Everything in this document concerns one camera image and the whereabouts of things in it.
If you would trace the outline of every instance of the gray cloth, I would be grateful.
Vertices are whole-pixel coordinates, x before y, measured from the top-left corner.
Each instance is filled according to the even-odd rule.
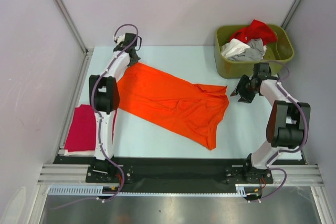
[[[245,52],[233,55],[228,60],[232,61],[260,61],[265,54],[262,39],[252,39],[247,43],[251,48],[247,48]]]

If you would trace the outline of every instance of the white cloth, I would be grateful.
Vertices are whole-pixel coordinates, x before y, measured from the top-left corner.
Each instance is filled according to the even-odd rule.
[[[245,52],[247,48],[251,48],[248,44],[241,42],[238,39],[232,39],[229,43],[222,46],[222,55],[225,59]]]

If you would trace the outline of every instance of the gray wall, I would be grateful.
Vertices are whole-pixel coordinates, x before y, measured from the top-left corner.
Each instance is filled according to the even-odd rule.
[[[288,28],[296,51],[285,83],[311,105],[308,159],[318,163],[336,206],[336,0],[303,0]]]
[[[53,0],[0,0],[0,7],[0,219],[25,187],[24,223],[83,55]]]
[[[254,18],[280,25],[293,0],[64,0],[88,47],[113,45],[120,24],[139,27],[147,46],[214,44],[215,29]]]

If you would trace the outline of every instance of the green laundry basket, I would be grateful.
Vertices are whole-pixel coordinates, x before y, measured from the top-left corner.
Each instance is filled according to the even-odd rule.
[[[278,41],[268,43],[264,59],[261,62],[268,60],[275,60],[281,63],[287,63],[294,57],[293,47],[288,39],[288,36],[281,27],[277,25],[268,25],[277,35]],[[220,53],[222,46],[229,42],[229,39],[233,33],[239,29],[246,27],[246,25],[234,25],[234,26],[222,26],[215,34],[215,60],[217,72],[225,79],[240,78],[244,74],[250,76],[253,74],[253,66],[258,61],[231,61],[225,59]],[[270,62],[272,74],[277,74],[282,65]]]

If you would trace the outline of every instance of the red garment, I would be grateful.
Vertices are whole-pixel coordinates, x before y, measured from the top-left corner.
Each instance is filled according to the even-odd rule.
[[[126,70],[118,90],[121,109],[209,150],[216,147],[217,125],[229,104],[226,87],[191,84],[137,63]]]
[[[69,152],[93,151],[96,148],[96,118],[90,105],[75,108],[70,131],[65,143]]]
[[[268,25],[258,20],[253,20],[249,26],[236,31],[232,34],[229,41],[232,39],[238,39],[244,43],[248,43],[251,39],[262,39],[264,45],[278,40],[273,30]]]

